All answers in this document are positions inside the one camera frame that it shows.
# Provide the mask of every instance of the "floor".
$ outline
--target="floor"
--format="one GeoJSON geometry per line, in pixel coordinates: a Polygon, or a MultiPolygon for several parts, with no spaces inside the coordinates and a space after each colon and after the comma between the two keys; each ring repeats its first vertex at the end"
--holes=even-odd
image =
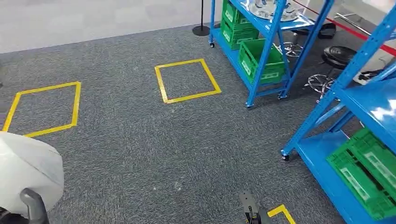
{"type": "MultiPolygon", "coordinates": [[[[216,1],[220,20],[222,0],[216,1]]],[[[204,22],[211,0],[204,1],[204,22]]],[[[199,0],[0,0],[0,53],[197,24],[199,0]]]]}
{"type": "MultiPolygon", "coordinates": [[[[296,223],[343,223],[298,155],[284,162],[279,150],[316,104],[318,95],[303,85],[328,70],[318,65],[323,48],[358,49],[361,42],[344,31],[318,40],[289,97],[258,98],[248,110],[248,91],[226,56],[191,28],[0,55],[0,113],[18,91],[82,85],[77,126],[35,137],[64,160],[64,196],[49,213],[51,223],[241,223],[244,190],[265,210],[284,204],[296,223]],[[199,58],[222,92],[164,104],[154,67],[199,58]]],[[[161,73],[172,98],[213,90],[197,64],[161,73]]],[[[70,123],[74,88],[23,95],[9,131],[70,123]]],[[[346,129],[357,128],[354,120],[346,129]]],[[[271,221],[288,223],[282,214],[271,221]]]]}

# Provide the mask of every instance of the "white plastic cover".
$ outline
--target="white plastic cover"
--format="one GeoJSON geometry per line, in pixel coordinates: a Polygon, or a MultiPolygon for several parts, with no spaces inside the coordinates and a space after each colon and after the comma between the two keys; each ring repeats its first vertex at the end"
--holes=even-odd
{"type": "Polygon", "coordinates": [[[40,194],[47,210],[63,194],[62,157],[44,142],[0,132],[0,207],[26,216],[28,209],[19,193],[30,188],[40,194]]]}

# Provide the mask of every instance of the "stanchion base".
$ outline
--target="stanchion base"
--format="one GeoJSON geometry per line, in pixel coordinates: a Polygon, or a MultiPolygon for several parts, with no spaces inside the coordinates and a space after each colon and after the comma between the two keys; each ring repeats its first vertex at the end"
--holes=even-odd
{"type": "Polygon", "coordinates": [[[192,29],[192,33],[197,36],[208,36],[210,29],[207,26],[197,26],[192,29]]]}

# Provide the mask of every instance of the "black stool seat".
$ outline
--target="black stool seat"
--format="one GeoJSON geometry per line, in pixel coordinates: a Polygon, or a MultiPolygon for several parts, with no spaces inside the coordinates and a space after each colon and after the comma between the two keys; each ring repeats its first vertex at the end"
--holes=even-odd
{"type": "Polygon", "coordinates": [[[322,59],[326,64],[332,67],[344,70],[355,54],[356,51],[350,48],[334,45],[325,48],[322,54],[322,59]]]}

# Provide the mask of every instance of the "metal stool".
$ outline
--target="metal stool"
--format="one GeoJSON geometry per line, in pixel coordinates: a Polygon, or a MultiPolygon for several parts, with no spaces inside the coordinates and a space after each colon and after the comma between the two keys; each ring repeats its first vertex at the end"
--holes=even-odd
{"type": "Polygon", "coordinates": [[[302,29],[302,30],[292,30],[294,33],[294,40],[293,42],[285,42],[284,49],[286,51],[286,55],[289,57],[299,57],[303,47],[298,44],[299,37],[301,35],[307,36],[309,34],[309,30],[302,29]]]}
{"type": "Polygon", "coordinates": [[[335,81],[332,75],[333,70],[344,70],[355,54],[356,51],[343,46],[334,45],[325,48],[322,54],[323,63],[330,65],[332,68],[326,75],[316,74],[310,76],[305,86],[309,86],[314,91],[320,93],[319,99],[321,99],[335,81]]]}

